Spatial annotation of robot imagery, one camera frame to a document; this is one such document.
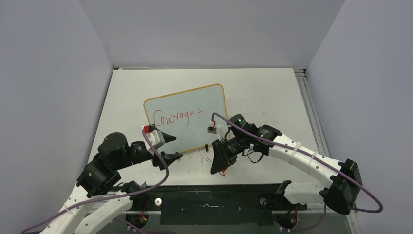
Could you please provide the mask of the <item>yellow framed whiteboard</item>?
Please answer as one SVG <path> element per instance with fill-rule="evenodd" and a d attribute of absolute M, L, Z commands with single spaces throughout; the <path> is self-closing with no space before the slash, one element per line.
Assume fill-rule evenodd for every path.
<path fill-rule="evenodd" d="M 212 113 L 227 117 L 224 88 L 218 83 L 149 98 L 143 107 L 149 124 L 177 138 L 160 148 L 166 153 L 183 153 L 211 144 L 217 139 L 207 131 Z"/>

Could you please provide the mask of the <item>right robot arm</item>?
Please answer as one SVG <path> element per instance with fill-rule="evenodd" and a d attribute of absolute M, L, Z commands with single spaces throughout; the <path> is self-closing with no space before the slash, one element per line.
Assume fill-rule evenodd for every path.
<path fill-rule="evenodd" d="M 315 179 L 315 182 L 306 183 L 283 182 L 275 196 L 280 208 L 319 203 L 342 215 L 348 215 L 354 208 L 362 186 L 356 162 L 320 155 L 274 127 L 257 127 L 248 123 L 241 114 L 233 116 L 226 128 L 210 121 L 207 131 L 218 137 L 212 143 L 214 156 L 211 174 L 233 165 L 241 153 L 260 153 L 282 160 Z"/>

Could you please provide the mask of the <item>red capped whiteboard marker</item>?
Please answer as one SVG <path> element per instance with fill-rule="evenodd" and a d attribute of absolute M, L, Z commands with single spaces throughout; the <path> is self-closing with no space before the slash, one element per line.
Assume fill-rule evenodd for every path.
<path fill-rule="evenodd" d="M 200 153 L 201 156 L 212 166 L 212 163 L 213 163 L 212 160 L 209 159 L 203 152 L 199 151 L 199 153 Z M 223 171 L 219 171 L 219 174 L 220 174 L 222 177 L 225 177 L 225 174 L 224 174 Z"/>

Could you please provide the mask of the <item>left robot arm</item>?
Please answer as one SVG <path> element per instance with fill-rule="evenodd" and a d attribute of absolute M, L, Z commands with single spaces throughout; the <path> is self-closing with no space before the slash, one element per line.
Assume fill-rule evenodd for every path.
<path fill-rule="evenodd" d="M 142 130 L 144 141 L 128 144 L 123 133 L 108 134 L 98 147 L 98 153 L 76 180 L 76 184 L 61 210 L 43 222 L 43 234 L 91 234 L 102 229 L 123 211 L 139 210 L 145 205 L 144 194 L 163 184 L 169 176 L 168 166 L 182 154 L 158 152 L 158 148 L 177 138 L 154 125 Z M 106 196 L 121 179 L 120 169 L 145 161 L 165 170 L 165 177 L 153 186 L 126 182 L 113 196 Z"/>

